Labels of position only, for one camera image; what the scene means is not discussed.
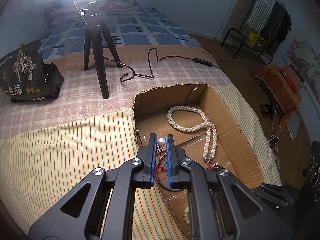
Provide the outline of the single white pearl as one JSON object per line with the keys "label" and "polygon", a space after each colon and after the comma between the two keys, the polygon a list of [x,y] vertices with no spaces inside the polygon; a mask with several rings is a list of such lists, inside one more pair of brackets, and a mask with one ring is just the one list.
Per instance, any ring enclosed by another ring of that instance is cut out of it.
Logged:
{"label": "single white pearl", "polygon": [[163,147],[165,144],[166,144],[166,140],[165,140],[164,138],[159,138],[159,139],[157,140],[157,145],[158,145],[159,147]]}

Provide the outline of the brown cardboard box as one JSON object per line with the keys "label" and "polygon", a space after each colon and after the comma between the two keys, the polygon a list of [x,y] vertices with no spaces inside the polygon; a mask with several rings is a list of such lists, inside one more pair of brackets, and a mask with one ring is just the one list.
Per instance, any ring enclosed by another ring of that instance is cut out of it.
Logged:
{"label": "brown cardboard box", "polygon": [[[152,133],[159,138],[172,134],[174,143],[191,159],[208,167],[203,159],[205,129],[191,133],[174,129],[167,119],[168,110],[174,106],[198,108],[214,124],[218,137],[214,163],[229,169],[250,189],[265,182],[260,160],[268,153],[263,146],[265,136],[255,112],[234,85],[175,85],[145,90],[133,100],[133,123],[140,147],[148,144]],[[137,191],[137,210],[144,211],[147,222],[157,229],[151,239],[185,239],[190,232],[183,218],[187,194],[169,192],[167,184],[167,173],[159,171],[152,189]]]}

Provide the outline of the pink checked blanket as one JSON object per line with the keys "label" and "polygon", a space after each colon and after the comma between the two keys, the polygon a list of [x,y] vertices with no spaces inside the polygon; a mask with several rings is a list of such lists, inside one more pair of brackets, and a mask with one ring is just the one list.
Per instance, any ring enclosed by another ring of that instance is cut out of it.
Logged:
{"label": "pink checked blanket", "polygon": [[135,77],[121,82],[120,77],[126,70],[110,68],[107,70],[108,99],[103,98],[93,69],[63,73],[65,80],[56,100],[13,103],[2,93],[1,139],[131,108],[133,97],[143,90],[191,83],[206,83],[212,88],[231,84],[219,68],[193,61],[140,62],[133,64],[133,69],[138,73],[152,70],[155,78]]}

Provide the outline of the black device on floor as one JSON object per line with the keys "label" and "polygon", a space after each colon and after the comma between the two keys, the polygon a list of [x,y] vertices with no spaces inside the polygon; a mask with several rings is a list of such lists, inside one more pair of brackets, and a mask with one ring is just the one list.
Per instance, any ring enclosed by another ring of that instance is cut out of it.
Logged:
{"label": "black device on floor", "polygon": [[270,119],[273,119],[274,115],[276,114],[275,108],[271,104],[268,104],[268,103],[260,105],[259,109],[260,109],[260,113],[262,114],[262,116],[268,117]]}

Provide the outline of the yellow striped cloth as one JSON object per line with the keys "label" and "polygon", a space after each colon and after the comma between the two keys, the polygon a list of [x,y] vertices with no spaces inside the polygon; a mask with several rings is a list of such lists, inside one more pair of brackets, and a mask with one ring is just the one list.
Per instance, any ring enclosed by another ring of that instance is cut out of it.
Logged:
{"label": "yellow striped cloth", "polygon": [[[264,183],[280,185],[266,137],[263,146],[268,150],[260,157]],[[1,201],[16,224],[28,232],[90,171],[117,168],[133,158],[139,147],[132,108],[2,140]]]}

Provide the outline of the orange cloth covered stand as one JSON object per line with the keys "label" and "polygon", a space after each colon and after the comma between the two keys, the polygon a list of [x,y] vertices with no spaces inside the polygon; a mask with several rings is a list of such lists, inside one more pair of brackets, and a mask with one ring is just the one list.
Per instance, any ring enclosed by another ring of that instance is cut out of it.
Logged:
{"label": "orange cloth covered stand", "polygon": [[285,128],[289,118],[298,110],[301,102],[299,89],[295,85],[285,68],[267,64],[259,68],[253,78],[259,82],[273,102],[279,114],[279,127]]}

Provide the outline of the blue patterned bed sheet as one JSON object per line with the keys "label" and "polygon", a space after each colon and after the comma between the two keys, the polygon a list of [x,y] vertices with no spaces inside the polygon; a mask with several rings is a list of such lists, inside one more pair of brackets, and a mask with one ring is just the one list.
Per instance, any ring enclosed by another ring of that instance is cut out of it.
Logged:
{"label": "blue patterned bed sheet", "polygon": [[[153,44],[201,48],[195,38],[155,8],[137,7],[128,12],[108,14],[105,22],[116,47]],[[83,20],[49,27],[39,38],[43,59],[83,52],[86,28]]]}

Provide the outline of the black tripod stand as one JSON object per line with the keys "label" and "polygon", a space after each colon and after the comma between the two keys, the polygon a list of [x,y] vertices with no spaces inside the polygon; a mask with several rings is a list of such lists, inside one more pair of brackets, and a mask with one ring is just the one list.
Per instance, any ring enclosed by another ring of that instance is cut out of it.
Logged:
{"label": "black tripod stand", "polygon": [[123,65],[106,24],[101,3],[91,1],[79,12],[84,23],[87,25],[84,44],[84,70],[88,70],[90,52],[92,51],[101,93],[103,98],[107,99],[109,97],[109,90],[105,72],[106,57],[103,54],[103,41],[106,41],[107,47],[111,52],[112,59],[110,61],[115,63],[119,68],[123,68]]}

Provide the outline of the black clothes rack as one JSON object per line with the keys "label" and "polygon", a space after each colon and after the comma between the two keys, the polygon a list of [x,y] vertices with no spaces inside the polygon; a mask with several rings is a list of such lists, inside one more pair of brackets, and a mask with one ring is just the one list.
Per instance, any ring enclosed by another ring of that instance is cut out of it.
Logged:
{"label": "black clothes rack", "polygon": [[291,28],[291,15],[282,0],[253,0],[240,27],[227,30],[221,47],[232,58],[272,62]]}

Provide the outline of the black printed snack bag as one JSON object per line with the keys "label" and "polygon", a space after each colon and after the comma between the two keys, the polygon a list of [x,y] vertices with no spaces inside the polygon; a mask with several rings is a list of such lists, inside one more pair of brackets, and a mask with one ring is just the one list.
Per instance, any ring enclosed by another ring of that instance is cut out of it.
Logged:
{"label": "black printed snack bag", "polygon": [[64,80],[55,64],[44,63],[40,40],[1,58],[1,90],[13,103],[57,99]]}

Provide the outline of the dark hanging clothes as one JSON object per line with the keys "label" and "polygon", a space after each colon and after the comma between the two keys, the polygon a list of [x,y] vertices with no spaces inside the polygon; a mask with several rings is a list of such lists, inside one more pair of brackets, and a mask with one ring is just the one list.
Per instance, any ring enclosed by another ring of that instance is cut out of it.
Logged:
{"label": "dark hanging clothes", "polygon": [[264,51],[273,56],[280,44],[285,41],[287,34],[291,31],[291,16],[285,7],[276,2],[269,18],[260,32],[261,38],[266,41]]}

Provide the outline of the folded floral quilt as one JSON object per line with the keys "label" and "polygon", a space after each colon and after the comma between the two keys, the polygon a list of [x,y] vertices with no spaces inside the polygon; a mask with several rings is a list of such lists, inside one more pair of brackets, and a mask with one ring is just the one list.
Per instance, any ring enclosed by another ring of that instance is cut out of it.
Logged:
{"label": "folded floral quilt", "polygon": [[75,21],[80,14],[109,14],[125,12],[138,7],[137,0],[50,0],[44,10],[48,27]]}

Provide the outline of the white striped hanging garment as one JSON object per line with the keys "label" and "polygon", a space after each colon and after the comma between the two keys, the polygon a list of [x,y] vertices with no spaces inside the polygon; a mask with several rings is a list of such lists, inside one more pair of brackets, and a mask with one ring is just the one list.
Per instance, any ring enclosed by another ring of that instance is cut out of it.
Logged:
{"label": "white striped hanging garment", "polygon": [[255,0],[246,24],[256,33],[260,33],[266,24],[276,0]]}

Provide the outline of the landscape wall painting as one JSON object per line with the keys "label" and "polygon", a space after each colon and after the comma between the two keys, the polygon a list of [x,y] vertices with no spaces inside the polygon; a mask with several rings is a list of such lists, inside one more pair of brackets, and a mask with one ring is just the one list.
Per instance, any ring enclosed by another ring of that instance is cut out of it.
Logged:
{"label": "landscape wall painting", "polygon": [[319,102],[319,23],[303,22],[285,56],[299,70]]}

